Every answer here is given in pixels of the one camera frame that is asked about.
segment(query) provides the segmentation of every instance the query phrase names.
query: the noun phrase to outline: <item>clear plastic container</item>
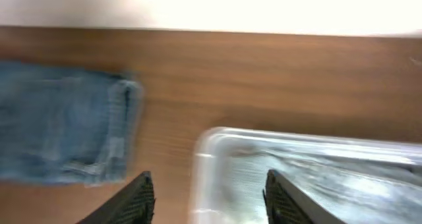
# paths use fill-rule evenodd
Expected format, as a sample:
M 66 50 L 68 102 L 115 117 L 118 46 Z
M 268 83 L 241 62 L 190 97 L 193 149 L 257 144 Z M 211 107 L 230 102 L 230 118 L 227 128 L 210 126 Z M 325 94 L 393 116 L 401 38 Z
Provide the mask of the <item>clear plastic container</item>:
M 412 223 L 421 165 L 419 144 L 213 128 L 195 151 L 190 222 L 268 223 L 262 190 L 276 169 L 346 223 Z

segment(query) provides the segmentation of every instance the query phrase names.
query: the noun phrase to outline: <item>blue denim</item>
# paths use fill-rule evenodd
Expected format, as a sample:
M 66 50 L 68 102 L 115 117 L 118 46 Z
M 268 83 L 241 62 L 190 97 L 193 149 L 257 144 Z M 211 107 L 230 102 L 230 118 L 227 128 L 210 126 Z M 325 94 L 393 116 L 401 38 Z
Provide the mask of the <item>blue denim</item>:
M 0 179 L 123 180 L 140 93 L 120 75 L 0 62 Z

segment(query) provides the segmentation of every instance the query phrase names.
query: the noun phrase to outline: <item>wooden surface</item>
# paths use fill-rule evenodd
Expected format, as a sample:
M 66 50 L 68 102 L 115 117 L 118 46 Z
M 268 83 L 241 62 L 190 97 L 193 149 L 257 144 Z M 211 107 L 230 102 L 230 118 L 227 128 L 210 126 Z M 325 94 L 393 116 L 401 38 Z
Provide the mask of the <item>wooden surface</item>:
M 154 224 L 186 223 L 195 140 L 213 126 L 422 142 L 422 41 L 0 28 L 3 59 L 139 72 L 129 179 L 151 170 Z M 0 184 L 0 223 L 75 223 L 123 184 Z

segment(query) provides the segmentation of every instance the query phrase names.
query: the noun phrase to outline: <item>white background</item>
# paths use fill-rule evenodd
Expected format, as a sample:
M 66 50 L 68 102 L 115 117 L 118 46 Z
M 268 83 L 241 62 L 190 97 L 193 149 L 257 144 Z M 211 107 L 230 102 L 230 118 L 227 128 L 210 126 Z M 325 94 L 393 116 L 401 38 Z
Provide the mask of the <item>white background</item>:
M 422 37 L 422 0 L 0 0 L 0 24 Z

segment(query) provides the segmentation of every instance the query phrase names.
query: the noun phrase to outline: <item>wood grain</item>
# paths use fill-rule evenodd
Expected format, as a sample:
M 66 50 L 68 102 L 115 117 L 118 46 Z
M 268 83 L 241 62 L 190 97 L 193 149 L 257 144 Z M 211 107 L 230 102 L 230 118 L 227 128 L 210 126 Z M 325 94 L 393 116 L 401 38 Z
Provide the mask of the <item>wood grain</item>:
M 195 140 L 213 126 L 422 142 L 422 40 L 0 28 L 0 57 L 138 72 L 128 181 L 152 171 L 155 224 L 187 222 Z M 122 186 L 4 182 L 0 223 L 75 223 Z

